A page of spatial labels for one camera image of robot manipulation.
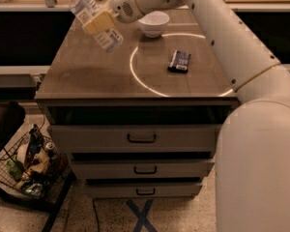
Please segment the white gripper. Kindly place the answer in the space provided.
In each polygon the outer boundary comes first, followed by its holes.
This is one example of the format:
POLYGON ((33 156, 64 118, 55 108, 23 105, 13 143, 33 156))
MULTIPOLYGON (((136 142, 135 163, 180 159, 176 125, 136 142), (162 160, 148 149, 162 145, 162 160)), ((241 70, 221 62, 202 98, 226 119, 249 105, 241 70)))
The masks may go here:
POLYGON ((88 10, 83 10, 83 18, 86 21, 82 25, 83 30, 89 35, 95 35, 115 27, 115 18, 123 23, 132 23, 144 16, 138 8, 135 0, 110 0, 111 10, 102 10, 95 14, 90 14, 88 10))

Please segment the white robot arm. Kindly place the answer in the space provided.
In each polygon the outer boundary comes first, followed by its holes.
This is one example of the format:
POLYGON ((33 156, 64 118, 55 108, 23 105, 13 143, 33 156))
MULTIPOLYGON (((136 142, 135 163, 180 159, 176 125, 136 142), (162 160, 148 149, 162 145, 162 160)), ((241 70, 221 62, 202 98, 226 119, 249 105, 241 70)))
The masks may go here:
POLYGON ((95 34, 186 4, 240 106, 216 150, 217 232, 290 232, 290 72, 223 0, 111 0, 84 29, 95 34))

